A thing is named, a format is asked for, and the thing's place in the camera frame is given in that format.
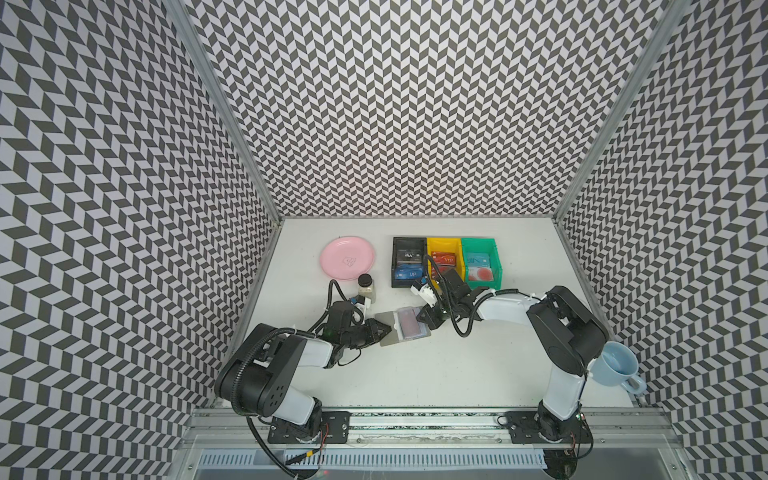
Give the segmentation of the grey card holder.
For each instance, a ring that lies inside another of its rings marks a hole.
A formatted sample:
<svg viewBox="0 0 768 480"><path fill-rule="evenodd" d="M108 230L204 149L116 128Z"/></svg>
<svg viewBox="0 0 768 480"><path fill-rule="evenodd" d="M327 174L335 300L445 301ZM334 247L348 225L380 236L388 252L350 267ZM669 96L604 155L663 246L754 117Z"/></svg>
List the grey card holder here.
<svg viewBox="0 0 768 480"><path fill-rule="evenodd" d="M420 308L404 307L395 311L377 313L374 319L390 328L389 333L379 342L382 347L428 338L431 331L418 320Z"/></svg>

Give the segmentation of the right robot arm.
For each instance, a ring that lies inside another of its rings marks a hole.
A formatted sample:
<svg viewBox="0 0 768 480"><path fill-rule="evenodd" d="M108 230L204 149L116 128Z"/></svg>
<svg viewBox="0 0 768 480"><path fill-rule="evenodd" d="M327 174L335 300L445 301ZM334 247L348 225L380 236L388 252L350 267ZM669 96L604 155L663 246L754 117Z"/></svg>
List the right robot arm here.
<svg viewBox="0 0 768 480"><path fill-rule="evenodd" d="M506 322L530 327L551 362L543 399L534 411L508 412L502 425L514 443L568 442L573 448L592 439L582 416L581 398L589 365L609 340L607 328L564 286L542 296L518 289L471 288L453 270L436 285L414 280L411 292L426 302L417 321L435 330L449 321L466 338L478 322Z"/></svg>

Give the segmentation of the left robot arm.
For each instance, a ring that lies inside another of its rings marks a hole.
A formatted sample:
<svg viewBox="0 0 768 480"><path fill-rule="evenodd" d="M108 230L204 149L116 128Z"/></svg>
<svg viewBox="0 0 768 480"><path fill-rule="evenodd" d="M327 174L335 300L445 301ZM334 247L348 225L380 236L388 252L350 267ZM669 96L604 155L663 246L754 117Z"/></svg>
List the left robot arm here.
<svg viewBox="0 0 768 480"><path fill-rule="evenodd" d="M345 444L351 413L329 411L321 400L292 385L300 368L332 369L380 343L393 327L366 315L355 300L335 301L309 329L261 323L247 336L216 379L216 396L250 420L269 420L271 444Z"/></svg>

